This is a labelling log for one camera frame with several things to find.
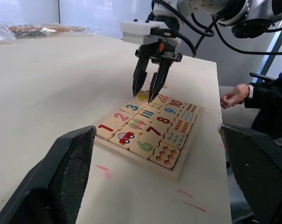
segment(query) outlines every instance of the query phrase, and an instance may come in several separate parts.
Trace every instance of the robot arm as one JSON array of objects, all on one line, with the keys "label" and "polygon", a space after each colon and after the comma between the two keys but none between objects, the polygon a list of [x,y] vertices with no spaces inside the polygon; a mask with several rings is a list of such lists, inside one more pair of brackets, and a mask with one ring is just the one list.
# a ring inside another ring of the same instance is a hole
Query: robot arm
[{"label": "robot arm", "polygon": [[175,53],[181,39],[194,49],[179,33],[184,23],[197,33],[214,35],[194,28],[186,20],[185,17],[196,11],[218,17],[219,24],[229,27],[236,38],[255,38],[282,20],[282,0],[153,0],[148,20],[121,23],[123,41],[141,45],[135,53],[139,61],[133,75],[134,97],[144,85],[149,60],[159,64],[150,85],[151,102],[163,87],[171,64],[182,59],[180,53]]}]

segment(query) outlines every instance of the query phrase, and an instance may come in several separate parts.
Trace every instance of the table surface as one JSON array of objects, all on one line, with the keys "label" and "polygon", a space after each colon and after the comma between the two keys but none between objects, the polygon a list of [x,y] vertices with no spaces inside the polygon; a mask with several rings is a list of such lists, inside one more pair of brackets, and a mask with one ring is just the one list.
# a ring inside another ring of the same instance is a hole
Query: table surface
[{"label": "table surface", "polygon": [[[137,48],[102,36],[0,46],[0,211],[59,136],[132,99]],[[157,68],[149,64],[147,80]],[[161,93],[205,108],[179,180],[94,145],[77,224],[231,223],[216,64],[185,56],[172,65],[167,82]]]}]

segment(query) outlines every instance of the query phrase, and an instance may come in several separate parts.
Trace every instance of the person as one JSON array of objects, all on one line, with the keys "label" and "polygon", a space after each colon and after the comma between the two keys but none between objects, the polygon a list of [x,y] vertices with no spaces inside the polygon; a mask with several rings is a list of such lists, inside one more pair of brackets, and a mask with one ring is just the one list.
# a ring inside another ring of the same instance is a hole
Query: person
[{"label": "person", "polygon": [[240,84],[220,99],[223,109],[241,103],[260,109],[251,129],[269,135],[282,147],[282,73],[273,81]]}]

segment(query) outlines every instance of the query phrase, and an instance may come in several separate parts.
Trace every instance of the blue number 9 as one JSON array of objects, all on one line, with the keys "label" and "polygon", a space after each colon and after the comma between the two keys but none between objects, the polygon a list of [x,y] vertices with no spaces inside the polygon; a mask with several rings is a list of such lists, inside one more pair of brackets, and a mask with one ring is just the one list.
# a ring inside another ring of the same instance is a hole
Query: blue number 9
[{"label": "blue number 9", "polygon": [[133,105],[126,105],[126,108],[131,108],[133,111],[137,111],[139,108],[137,106],[133,106]]},{"label": "blue number 9", "polygon": [[170,108],[165,108],[165,111],[168,112],[168,113],[173,113],[173,114],[176,114],[176,112]]}]

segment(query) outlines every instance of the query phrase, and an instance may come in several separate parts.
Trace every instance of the number puzzle tile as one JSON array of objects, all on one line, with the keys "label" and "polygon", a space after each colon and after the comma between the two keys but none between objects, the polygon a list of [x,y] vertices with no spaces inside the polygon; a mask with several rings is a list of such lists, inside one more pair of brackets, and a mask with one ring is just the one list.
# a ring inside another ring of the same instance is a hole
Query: number puzzle tile
[{"label": "number puzzle tile", "polygon": [[193,105],[193,104],[186,104],[186,105],[184,106],[184,109],[185,109],[186,111],[190,111],[190,112],[192,112],[192,113],[194,113],[194,114],[196,114],[196,115],[198,115],[198,113],[199,113],[199,111],[200,111],[200,108],[199,108],[198,106],[196,106],[196,105]]},{"label": "number puzzle tile", "polygon": [[116,123],[119,123],[121,125],[127,124],[131,119],[133,119],[134,115],[128,112],[124,111],[117,111],[114,113],[111,117],[109,117],[109,120],[113,120]]},{"label": "number puzzle tile", "polygon": [[162,140],[164,138],[164,134],[168,132],[168,129],[158,123],[151,123],[143,132],[143,135],[150,135],[154,138]]},{"label": "number puzzle tile", "polygon": [[173,130],[176,130],[183,134],[188,135],[189,132],[191,131],[192,126],[193,125],[191,123],[178,119],[173,122],[172,127],[170,127],[170,129],[173,129]]},{"label": "number puzzle tile", "polygon": [[163,128],[170,128],[171,124],[174,122],[174,118],[165,118],[162,114],[159,114],[153,121],[153,126],[162,126]]},{"label": "number puzzle tile", "polygon": [[122,125],[113,120],[105,120],[96,127],[97,136],[109,140],[114,134],[122,128]]},{"label": "number puzzle tile", "polygon": [[162,103],[158,103],[158,102],[151,102],[150,104],[148,104],[145,108],[148,108],[150,110],[154,110],[156,112],[161,112],[161,110],[165,107],[164,104]]},{"label": "number puzzle tile", "polygon": [[157,116],[158,112],[151,110],[151,109],[143,109],[140,111],[136,117],[147,120],[147,121],[153,121],[153,119]]},{"label": "number puzzle tile", "polygon": [[172,100],[172,98],[170,98],[170,97],[167,97],[167,96],[162,95],[162,94],[158,94],[158,96],[155,97],[155,99],[152,102],[162,103],[164,105],[167,105],[171,100]]},{"label": "number puzzle tile", "polygon": [[139,105],[134,105],[133,102],[131,102],[122,107],[120,110],[136,115],[140,112],[140,110],[142,110],[142,107],[140,107]]},{"label": "number puzzle tile", "polygon": [[130,146],[129,151],[149,159],[153,155],[154,149],[159,145],[159,141],[149,135],[140,135],[137,140]]},{"label": "number puzzle tile", "polygon": [[141,134],[149,124],[149,121],[135,117],[134,119],[130,120],[124,127]]},{"label": "number puzzle tile", "polygon": [[138,133],[124,127],[120,131],[116,132],[115,136],[109,139],[109,141],[122,148],[129,149],[139,136],[140,135]]},{"label": "number puzzle tile", "polygon": [[174,146],[179,150],[182,149],[185,141],[186,141],[185,134],[172,129],[169,129],[169,131],[165,134],[165,138],[162,139],[162,142],[170,146]]},{"label": "number puzzle tile", "polygon": [[148,105],[149,92],[140,91],[133,100],[134,105],[138,105],[142,109]]},{"label": "number puzzle tile", "polygon": [[149,160],[167,169],[173,169],[179,154],[178,149],[161,142]]},{"label": "number puzzle tile", "polygon": [[182,120],[183,122],[193,124],[195,122],[196,117],[197,117],[197,115],[195,113],[192,113],[192,112],[187,111],[187,110],[183,110],[183,111],[181,111],[179,116],[175,119],[175,121]]},{"label": "number puzzle tile", "polygon": [[172,99],[168,106],[173,106],[174,108],[179,108],[180,110],[183,110],[183,106],[185,106],[184,102]]},{"label": "number puzzle tile", "polygon": [[178,114],[180,112],[180,109],[176,109],[176,108],[172,108],[172,106],[168,107],[165,106],[165,108],[160,112],[160,115],[162,116],[167,116],[167,117],[171,117],[171,118],[176,118],[178,117]]}]

